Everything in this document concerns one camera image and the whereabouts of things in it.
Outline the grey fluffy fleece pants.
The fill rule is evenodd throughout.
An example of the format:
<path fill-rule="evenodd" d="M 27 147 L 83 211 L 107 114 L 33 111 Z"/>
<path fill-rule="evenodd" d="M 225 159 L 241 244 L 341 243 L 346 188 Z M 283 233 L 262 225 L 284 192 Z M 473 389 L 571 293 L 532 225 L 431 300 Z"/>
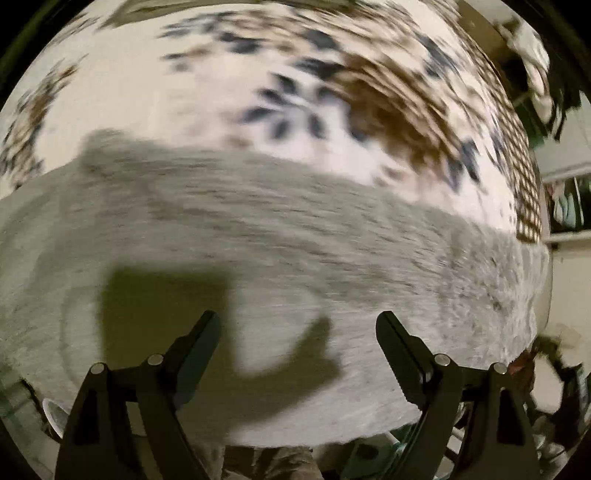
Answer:
<path fill-rule="evenodd" d="M 547 249 L 382 189 L 245 152 L 116 131 L 1 202 L 1 354 L 71 405 L 90 368 L 140 364 L 204 311 L 222 333 L 185 433 L 274 447 L 414 422 L 384 311 L 487 368 L 535 337 Z"/>

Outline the white trash bin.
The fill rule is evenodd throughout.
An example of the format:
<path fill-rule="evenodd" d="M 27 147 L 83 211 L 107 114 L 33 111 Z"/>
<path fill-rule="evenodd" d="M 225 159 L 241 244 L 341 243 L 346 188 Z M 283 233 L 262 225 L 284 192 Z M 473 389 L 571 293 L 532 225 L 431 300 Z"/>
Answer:
<path fill-rule="evenodd" d="M 61 441 L 66 430 L 69 411 L 49 398 L 42 399 L 42 409 L 53 435 Z"/>

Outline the operator plush brown robe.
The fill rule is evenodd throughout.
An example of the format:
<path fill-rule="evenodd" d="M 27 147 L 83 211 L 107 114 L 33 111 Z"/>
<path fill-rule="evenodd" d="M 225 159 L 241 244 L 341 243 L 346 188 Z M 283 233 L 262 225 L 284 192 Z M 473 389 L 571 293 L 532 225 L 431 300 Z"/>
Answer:
<path fill-rule="evenodd" d="M 308 447 L 252 448 L 197 442 L 191 448 L 211 479 L 322 479 Z"/>

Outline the white wardrobe shelf unit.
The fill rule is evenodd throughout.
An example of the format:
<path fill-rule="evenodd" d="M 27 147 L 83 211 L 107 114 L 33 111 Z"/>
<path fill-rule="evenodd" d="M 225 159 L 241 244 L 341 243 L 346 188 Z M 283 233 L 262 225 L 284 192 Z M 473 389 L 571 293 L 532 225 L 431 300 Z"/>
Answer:
<path fill-rule="evenodd" d="M 568 112 L 561 138 L 534 151 L 542 241 L 550 264 L 536 305 L 538 329 L 590 326 L 590 102 Z"/>

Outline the floral bed blanket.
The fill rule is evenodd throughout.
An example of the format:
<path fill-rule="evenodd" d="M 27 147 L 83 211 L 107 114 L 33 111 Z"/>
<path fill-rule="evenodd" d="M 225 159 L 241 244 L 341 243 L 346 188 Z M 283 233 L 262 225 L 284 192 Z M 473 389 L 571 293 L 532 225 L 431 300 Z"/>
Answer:
<path fill-rule="evenodd" d="M 527 135 L 456 1 L 92 1 L 2 107 L 2 194 L 95 130 L 270 155 L 542 236 Z"/>

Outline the chair with clothes pile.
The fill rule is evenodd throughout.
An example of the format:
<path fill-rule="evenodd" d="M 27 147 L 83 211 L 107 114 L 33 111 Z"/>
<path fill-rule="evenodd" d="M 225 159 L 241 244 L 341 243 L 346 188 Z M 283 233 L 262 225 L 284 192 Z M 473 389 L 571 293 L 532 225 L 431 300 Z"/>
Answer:
<path fill-rule="evenodd" d="M 545 127 L 553 129 L 556 105 L 550 89 L 550 56 L 540 35 L 521 17 L 495 23 L 497 32 L 506 41 L 508 49 L 516 54 L 523 64 L 527 88 L 523 93 Z"/>

